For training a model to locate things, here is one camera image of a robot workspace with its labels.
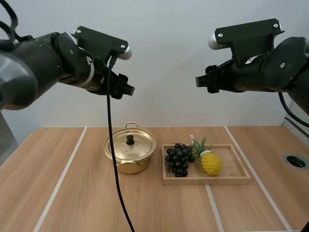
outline pineapple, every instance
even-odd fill
[[[207,172],[208,175],[219,174],[223,168],[222,161],[217,155],[213,154],[210,151],[212,145],[210,145],[210,147],[208,148],[205,148],[204,144],[207,138],[203,138],[201,143],[199,143],[195,139],[192,140],[194,141],[193,147],[196,151],[195,154],[201,157],[202,167],[205,172]]]

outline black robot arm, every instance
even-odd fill
[[[291,37],[275,49],[276,35],[283,33],[276,19],[219,28],[209,44],[213,49],[230,47],[232,59],[209,66],[206,75],[196,78],[197,87],[209,93],[288,92],[309,115],[309,42]]]
[[[9,37],[0,40],[0,109],[26,108],[57,82],[106,95],[108,60],[131,55],[127,41],[85,27],[79,27],[72,37],[57,32],[35,39],[19,37],[15,13],[5,1],[1,4],[12,24],[0,22]],[[113,98],[133,94],[134,87],[127,84],[125,75],[110,74]]]

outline black cable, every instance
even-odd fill
[[[118,196],[119,196],[119,200],[122,206],[122,209],[124,211],[124,214],[126,216],[127,222],[129,223],[129,226],[131,228],[132,232],[134,231],[133,225],[131,223],[129,214],[127,214],[126,211],[126,207],[125,207],[125,203],[124,200],[122,199],[122,195],[121,195],[121,191],[120,191],[120,186],[119,186],[119,179],[118,179],[118,171],[117,171],[117,163],[116,163],[116,156],[115,156],[115,151],[114,151],[114,143],[113,143],[113,139],[112,139],[112,117],[111,117],[111,98],[110,98],[110,78],[111,78],[111,72],[112,72],[112,67],[114,66],[115,62],[117,60],[117,56],[112,56],[111,60],[110,60],[110,65],[108,67],[108,71],[107,71],[107,118],[108,118],[108,130],[109,130],[109,134],[110,134],[110,145],[111,145],[111,152],[112,152],[112,163],[114,166],[114,172],[115,172],[115,180],[116,180],[116,186],[117,186],[117,192],[118,192]]]
[[[17,15],[5,0],[0,0],[0,4],[4,7],[11,18],[10,26],[0,21],[0,28],[2,28],[9,37],[8,40],[0,40],[0,49],[10,50],[14,47],[13,42],[15,41],[15,35],[17,35],[15,32],[15,29],[18,25]]]
[[[279,92],[279,99],[280,99],[281,104],[282,104],[283,108],[285,109],[286,113],[289,116],[291,116],[292,119],[294,119],[296,122],[300,123],[301,125],[303,125],[305,127],[309,127],[309,123],[304,122],[303,120],[301,120],[299,117],[297,117],[295,114],[292,113],[292,111],[286,105],[284,98],[283,98],[283,94],[281,92]]]

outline pot handle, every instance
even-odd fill
[[[137,122],[127,122],[127,123],[125,124],[124,128],[127,128],[127,126],[128,126],[129,124],[135,124],[137,128],[140,127],[139,124],[138,124]]]
[[[136,164],[138,163],[135,159],[134,160],[130,160],[130,161],[119,161],[117,163],[117,166],[120,167],[121,165],[125,164],[125,163],[132,163],[132,164]]]

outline gold pot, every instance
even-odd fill
[[[139,173],[148,167],[156,148],[155,137],[136,122],[127,122],[123,129],[112,134],[118,171],[126,174]],[[105,141],[104,151],[112,160],[110,138]]]

